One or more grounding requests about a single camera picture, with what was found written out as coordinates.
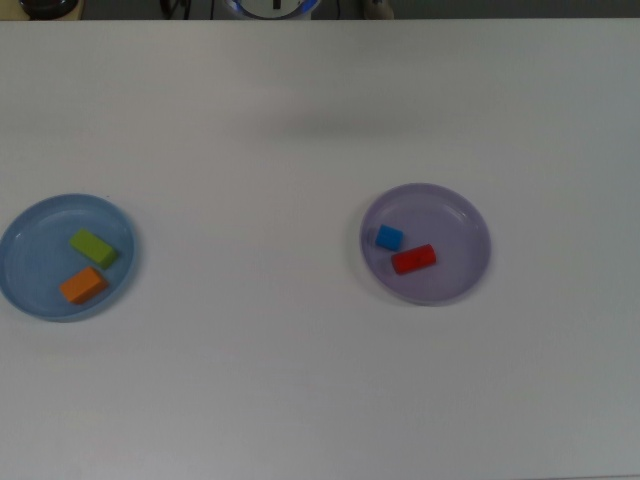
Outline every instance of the foam block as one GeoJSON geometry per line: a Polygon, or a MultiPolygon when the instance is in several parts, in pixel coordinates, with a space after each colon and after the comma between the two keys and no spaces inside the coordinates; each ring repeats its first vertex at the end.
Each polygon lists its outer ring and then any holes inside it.
{"type": "Polygon", "coordinates": [[[404,275],[434,263],[436,263],[436,252],[431,245],[423,245],[391,256],[391,264],[398,275],[404,275]]]}
{"type": "Polygon", "coordinates": [[[61,284],[60,291],[68,301],[80,305],[95,297],[108,286],[109,283],[95,268],[87,267],[61,284]]]}
{"type": "Polygon", "coordinates": [[[100,265],[103,270],[109,268],[109,265],[118,257],[118,253],[111,245],[84,228],[78,230],[69,243],[89,260],[100,265]]]}
{"type": "Polygon", "coordinates": [[[387,225],[380,225],[380,230],[378,230],[378,235],[376,236],[376,245],[397,252],[400,250],[403,236],[404,233],[400,230],[396,230],[387,225]]]}

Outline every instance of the plate rim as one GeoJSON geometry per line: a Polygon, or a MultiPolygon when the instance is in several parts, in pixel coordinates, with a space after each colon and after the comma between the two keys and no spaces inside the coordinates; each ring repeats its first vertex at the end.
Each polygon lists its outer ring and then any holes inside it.
{"type": "Polygon", "coordinates": [[[468,200],[466,197],[464,197],[463,195],[459,194],[458,192],[456,192],[455,190],[452,190],[450,188],[447,187],[443,187],[442,185],[438,185],[436,183],[427,183],[427,182],[411,182],[411,183],[405,183],[402,185],[397,185],[393,188],[390,188],[388,190],[385,190],[384,192],[382,192],[380,195],[378,195],[369,205],[369,207],[367,208],[367,210],[365,211],[364,215],[362,216],[362,220],[360,222],[360,232],[359,232],[359,244],[360,244],[360,254],[362,255],[362,259],[364,260],[365,265],[367,266],[367,269],[369,270],[369,273],[371,274],[372,277],[374,277],[376,279],[376,281],[382,285],[382,287],[390,292],[391,294],[393,294],[395,297],[400,298],[401,300],[404,300],[405,302],[409,302],[412,303],[414,305],[420,305],[420,306],[438,306],[438,305],[448,305],[451,303],[454,303],[460,299],[462,299],[464,296],[466,296],[467,294],[469,294],[471,291],[473,291],[475,289],[475,287],[478,286],[478,284],[480,283],[480,281],[482,280],[482,278],[486,275],[487,270],[489,269],[489,265],[491,263],[491,258],[493,256],[493,242],[491,241],[491,233],[489,232],[489,226],[487,225],[487,221],[484,219],[484,217],[482,216],[482,214],[480,213],[480,211],[475,207],[475,205],[468,200]],[[366,243],[366,235],[365,235],[365,222],[367,220],[367,218],[369,217],[369,215],[371,214],[371,211],[373,210],[373,208],[375,206],[378,205],[378,203],[386,196],[388,195],[392,195],[395,191],[397,190],[404,190],[404,189],[409,189],[412,187],[424,187],[424,188],[433,188],[435,190],[442,190],[447,192],[447,194],[452,195],[454,197],[459,198],[460,200],[462,200],[465,204],[469,205],[478,215],[478,217],[480,218],[480,220],[482,221],[482,225],[484,226],[484,231],[486,232],[486,237],[487,237],[487,247],[488,247],[488,252],[487,252],[487,261],[486,263],[483,265],[482,270],[480,272],[480,275],[478,275],[478,278],[476,279],[476,281],[474,281],[469,287],[465,288],[464,290],[462,290],[461,292],[459,292],[457,295],[454,295],[451,298],[447,298],[445,300],[435,300],[435,301],[425,301],[422,299],[417,299],[414,297],[410,297],[410,296],[406,296],[403,295],[399,292],[397,292],[396,290],[394,290],[393,288],[391,288],[389,285],[387,285],[386,283],[384,283],[380,277],[378,277],[378,275],[375,274],[373,268],[371,267],[371,264],[369,263],[368,259],[367,259],[367,255],[365,254],[365,243],[366,243]]]}
{"type": "Polygon", "coordinates": [[[105,298],[103,298],[99,303],[85,309],[85,310],[81,310],[79,312],[76,313],[71,313],[68,315],[41,315],[32,311],[29,311],[28,309],[23,308],[21,305],[17,304],[13,298],[11,298],[11,295],[5,291],[4,288],[4,282],[0,282],[0,292],[2,292],[2,296],[11,304],[13,305],[15,308],[17,308],[18,310],[20,310],[21,312],[32,316],[34,318],[39,318],[41,320],[47,320],[50,322],[59,322],[59,323],[64,323],[64,322],[72,322],[72,321],[76,321],[76,320],[83,320],[86,319],[88,317],[94,316],[97,313],[99,313],[100,311],[106,309],[108,306],[110,306],[115,300],[117,300],[117,298],[120,296],[120,294],[124,291],[124,289],[128,286],[131,278],[133,277],[133,272],[135,269],[135,266],[138,263],[138,236],[136,234],[136,229],[133,225],[133,222],[129,219],[129,217],[124,213],[124,211],[118,207],[117,205],[113,204],[112,202],[105,200],[102,197],[98,197],[97,195],[91,195],[88,193],[63,193],[60,195],[53,195],[51,197],[47,197],[44,198],[36,203],[34,203],[33,205],[30,205],[29,207],[25,208],[22,212],[20,212],[12,221],[11,223],[9,223],[9,225],[7,226],[7,228],[4,230],[4,232],[2,233],[2,237],[0,237],[0,264],[2,263],[2,261],[4,260],[4,254],[2,253],[2,247],[5,245],[5,242],[8,243],[9,242],[9,232],[11,231],[12,227],[18,223],[20,221],[21,218],[23,218],[24,216],[26,216],[27,214],[29,214],[31,211],[37,209],[38,207],[41,207],[43,204],[49,203],[49,202],[53,202],[55,200],[60,200],[60,199],[65,199],[65,198],[83,198],[83,199],[91,199],[92,201],[97,201],[99,203],[103,203],[106,204],[109,208],[113,209],[113,211],[116,212],[116,214],[118,214],[122,220],[122,222],[124,223],[124,225],[128,228],[128,230],[131,232],[131,238],[132,238],[132,252],[131,252],[131,262],[129,263],[129,266],[127,267],[127,270],[124,274],[124,277],[122,277],[122,280],[118,283],[118,285],[111,291],[111,293],[109,293],[109,295],[107,295],[105,298]]]}

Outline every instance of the green block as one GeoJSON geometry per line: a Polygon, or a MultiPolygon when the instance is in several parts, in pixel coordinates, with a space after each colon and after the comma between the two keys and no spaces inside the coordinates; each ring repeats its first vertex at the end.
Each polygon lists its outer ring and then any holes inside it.
{"type": "Polygon", "coordinates": [[[111,245],[84,228],[78,230],[69,243],[89,260],[100,265],[103,270],[109,268],[109,265],[118,258],[118,252],[111,245]]]}

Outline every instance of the orange block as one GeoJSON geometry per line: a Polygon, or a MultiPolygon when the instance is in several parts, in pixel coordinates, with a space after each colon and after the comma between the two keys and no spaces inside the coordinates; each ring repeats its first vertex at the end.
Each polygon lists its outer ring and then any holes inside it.
{"type": "Polygon", "coordinates": [[[109,283],[95,268],[87,267],[60,285],[60,291],[71,303],[80,305],[108,286],[109,283]]]}

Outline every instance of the blue block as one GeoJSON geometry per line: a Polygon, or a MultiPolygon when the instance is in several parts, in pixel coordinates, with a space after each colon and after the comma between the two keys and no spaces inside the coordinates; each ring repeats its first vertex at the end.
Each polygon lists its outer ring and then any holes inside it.
{"type": "Polygon", "coordinates": [[[380,230],[378,230],[378,236],[376,237],[376,245],[397,252],[400,250],[403,236],[404,233],[400,230],[380,225],[380,230]]]}

